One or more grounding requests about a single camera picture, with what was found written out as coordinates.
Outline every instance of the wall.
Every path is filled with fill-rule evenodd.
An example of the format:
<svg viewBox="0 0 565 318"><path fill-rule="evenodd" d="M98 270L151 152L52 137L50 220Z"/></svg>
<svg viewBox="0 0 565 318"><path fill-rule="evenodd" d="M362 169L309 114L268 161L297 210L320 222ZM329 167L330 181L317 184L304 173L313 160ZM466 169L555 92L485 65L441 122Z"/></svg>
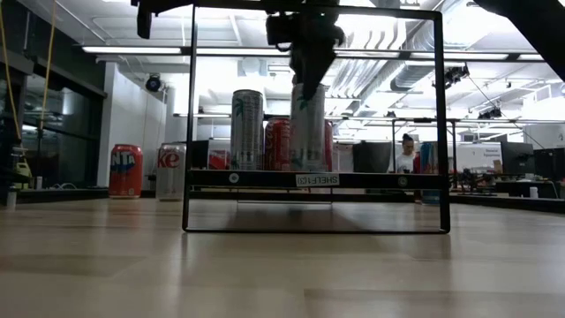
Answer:
<svg viewBox="0 0 565 318"><path fill-rule="evenodd" d="M528 125L524 131L524 142L534 149L565 148L565 125Z"/></svg>
<svg viewBox="0 0 565 318"><path fill-rule="evenodd" d="M130 144L143 150L143 188L148 189L145 175L154 171L157 149L165 139L166 105L126 78L114 63L106 66L104 90L108 98L102 111L98 185L108 185L112 148Z"/></svg>
<svg viewBox="0 0 565 318"><path fill-rule="evenodd" d="M188 91L171 87L167 90L167 124L165 142L186 140L186 117L174 117L179 105L188 105Z"/></svg>

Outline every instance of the computer monitor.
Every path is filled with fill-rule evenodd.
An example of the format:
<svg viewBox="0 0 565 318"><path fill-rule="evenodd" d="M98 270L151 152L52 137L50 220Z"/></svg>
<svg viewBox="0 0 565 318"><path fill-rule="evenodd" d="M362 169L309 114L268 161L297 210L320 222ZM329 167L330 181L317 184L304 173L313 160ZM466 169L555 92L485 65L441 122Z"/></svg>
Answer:
<svg viewBox="0 0 565 318"><path fill-rule="evenodd" d="M387 173L391 142L365 142L353 145L353 170L366 173Z"/></svg>
<svg viewBox="0 0 565 318"><path fill-rule="evenodd" d="M565 179L565 148L535 150L536 174L553 181Z"/></svg>
<svg viewBox="0 0 565 318"><path fill-rule="evenodd" d="M501 142L502 168L506 174L536 173L533 145L522 142Z"/></svg>

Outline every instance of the sign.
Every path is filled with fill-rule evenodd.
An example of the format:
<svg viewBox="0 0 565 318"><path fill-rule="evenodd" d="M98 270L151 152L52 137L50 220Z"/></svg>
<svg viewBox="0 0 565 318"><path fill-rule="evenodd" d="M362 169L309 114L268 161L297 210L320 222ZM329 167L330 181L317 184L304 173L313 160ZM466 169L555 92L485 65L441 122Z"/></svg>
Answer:
<svg viewBox="0 0 565 318"><path fill-rule="evenodd" d="M339 174L297 174L297 187L339 186Z"/></svg>

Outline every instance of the black metal frame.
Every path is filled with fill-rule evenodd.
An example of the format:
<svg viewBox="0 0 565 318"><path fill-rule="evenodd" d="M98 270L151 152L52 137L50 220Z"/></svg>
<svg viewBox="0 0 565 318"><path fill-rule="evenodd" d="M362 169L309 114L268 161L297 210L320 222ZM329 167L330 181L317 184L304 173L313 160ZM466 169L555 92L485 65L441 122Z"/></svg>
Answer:
<svg viewBox="0 0 565 318"><path fill-rule="evenodd" d="M437 231L289 231L289 230L236 230L236 229L191 229L189 228L189 204L193 186L222 186L222 187L272 187L297 188L296 176L300 172L272 171L232 171L232 170L191 170L192 167L192 129L194 119L194 87L196 81L196 49L198 39L198 24L196 23L197 7L219 8L233 10L255 11L293 11L304 13L335 13L357 14L372 16L387 16L398 19L431 20L434 29L434 62L435 77L444 77L443 56L443 21L438 11L416 11L383 8L366 8L350 6L330 6L312 4L289 4L285 2L256 2L241 0L200 0L192 7L192 38L191 38L191 74L190 95L186 129L186 172L185 197L183 204L182 229L187 232L220 232L220 233L332 233L332 234L447 234L451 229L449 213L449 175L448 175L448 140L447 140L447 110L445 99L445 83L436 81L436 110L438 130L439 175L404 175L404 174L353 174L328 173L339 175L339 186L324 186L329 188L380 188L380 189L421 189L432 188L439 190L440 195L440 228Z"/></svg>

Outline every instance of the desk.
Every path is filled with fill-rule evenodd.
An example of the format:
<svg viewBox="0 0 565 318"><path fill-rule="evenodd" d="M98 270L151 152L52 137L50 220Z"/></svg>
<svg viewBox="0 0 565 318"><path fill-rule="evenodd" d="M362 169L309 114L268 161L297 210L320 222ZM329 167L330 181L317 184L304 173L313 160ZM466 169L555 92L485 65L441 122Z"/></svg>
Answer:
<svg viewBox="0 0 565 318"><path fill-rule="evenodd" d="M560 199L561 183L553 181L498 181L497 193L508 193L511 197L530 197L530 188L537 187L539 198Z"/></svg>

